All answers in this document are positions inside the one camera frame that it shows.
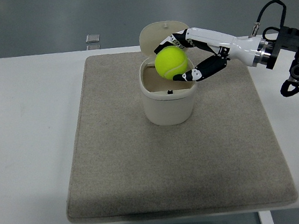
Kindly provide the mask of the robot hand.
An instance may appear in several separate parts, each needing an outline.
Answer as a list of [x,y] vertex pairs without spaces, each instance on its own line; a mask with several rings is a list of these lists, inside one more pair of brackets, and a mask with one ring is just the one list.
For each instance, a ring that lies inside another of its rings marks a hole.
[[[265,64],[264,46],[260,37],[235,37],[232,35],[188,28],[165,38],[155,49],[155,69],[161,77],[173,81],[201,81],[238,59],[249,67]],[[185,48],[199,48],[213,55],[188,71]]]

